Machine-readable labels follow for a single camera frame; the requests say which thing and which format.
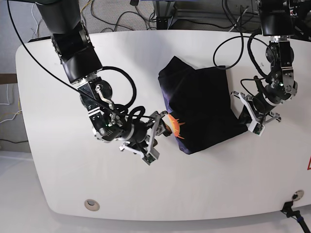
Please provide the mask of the black robot arm image-left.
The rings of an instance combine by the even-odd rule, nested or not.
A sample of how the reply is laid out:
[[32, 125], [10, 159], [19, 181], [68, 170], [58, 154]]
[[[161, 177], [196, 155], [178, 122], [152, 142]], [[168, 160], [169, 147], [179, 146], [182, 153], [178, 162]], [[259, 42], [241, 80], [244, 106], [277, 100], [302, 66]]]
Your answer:
[[[83, 106], [93, 125], [95, 137], [106, 143], [121, 141], [120, 150], [137, 154], [150, 164], [159, 158], [156, 137], [172, 131], [163, 121], [167, 114], [153, 112], [144, 122], [145, 108], [134, 107], [137, 88], [133, 79], [118, 67], [103, 66], [81, 19], [76, 0], [36, 0], [42, 19], [51, 32], [53, 47], [68, 78], [67, 86], [77, 85]], [[112, 101], [110, 84], [98, 72], [112, 70], [125, 76], [132, 87], [132, 97], [125, 105]]]

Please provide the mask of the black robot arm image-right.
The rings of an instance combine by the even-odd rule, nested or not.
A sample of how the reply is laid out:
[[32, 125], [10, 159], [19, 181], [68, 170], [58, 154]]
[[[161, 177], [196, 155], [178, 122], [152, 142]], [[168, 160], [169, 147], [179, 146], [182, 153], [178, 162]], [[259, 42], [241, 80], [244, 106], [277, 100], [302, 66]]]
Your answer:
[[[294, 51], [290, 45], [289, 37], [294, 33], [293, 22], [290, 16], [290, 2], [288, 0], [259, 0], [258, 12], [261, 28], [256, 29], [245, 41], [241, 24], [233, 17], [241, 39], [241, 49], [247, 49], [249, 58], [258, 72], [252, 81], [257, 87], [257, 94], [236, 93], [240, 100], [245, 100], [239, 115], [239, 123], [250, 125], [254, 120], [257, 124], [264, 124], [267, 116], [280, 120], [279, 115], [272, 110], [288, 101], [297, 94], [298, 84], [294, 79]], [[255, 60], [251, 46], [257, 35], [270, 38], [266, 44], [266, 59], [270, 63], [270, 72], [264, 73]]]

